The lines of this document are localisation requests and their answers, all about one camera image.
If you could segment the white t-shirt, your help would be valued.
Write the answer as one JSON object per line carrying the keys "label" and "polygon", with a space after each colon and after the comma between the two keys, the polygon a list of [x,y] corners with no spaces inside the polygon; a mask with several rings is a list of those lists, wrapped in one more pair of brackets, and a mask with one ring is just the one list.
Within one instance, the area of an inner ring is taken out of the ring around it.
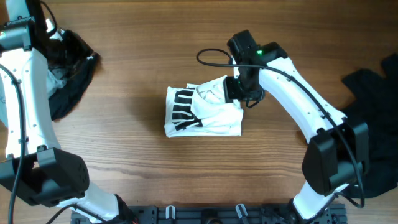
{"label": "white t-shirt", "polygon": [[228,103],[226,76],[185,88],[167,88],[165,134],[167,137],[240,136],[244,110],[237,100]]}

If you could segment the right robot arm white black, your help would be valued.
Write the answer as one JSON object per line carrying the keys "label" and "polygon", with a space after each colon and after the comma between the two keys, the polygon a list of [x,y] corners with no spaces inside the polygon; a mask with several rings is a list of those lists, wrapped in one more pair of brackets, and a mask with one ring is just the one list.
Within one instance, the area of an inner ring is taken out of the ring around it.
{"label": "right robot arm white black", "polygon": [[307,142],[302,162],[305,183],[278,217],[311,223],[326,215],[344,190],[356,186],[364,207],[364,175],[369,170],[368,126],[324,100],[299,74],[277,43],[259,45],[232,38],[227,43],[238,76],[226,81],[226,96],[259,103],[270,93],[297,123]]}

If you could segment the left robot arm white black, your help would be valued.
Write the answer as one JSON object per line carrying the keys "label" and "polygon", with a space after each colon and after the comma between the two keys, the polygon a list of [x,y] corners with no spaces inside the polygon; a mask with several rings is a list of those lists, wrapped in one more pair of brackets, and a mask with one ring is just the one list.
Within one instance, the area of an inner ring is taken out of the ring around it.
{"label": "left robot arm white black", "polygon": [[7,1],[1,26],[1,83],[9,130],[1,185],[36,206],[72,209],[93,223],[129,223],[123,200],[92,183],[84,160],[63,151],[53,130],[49,100],[70,97],[73,75],[89,79],[98,56],[70,30],[47,20],[42,1]]}

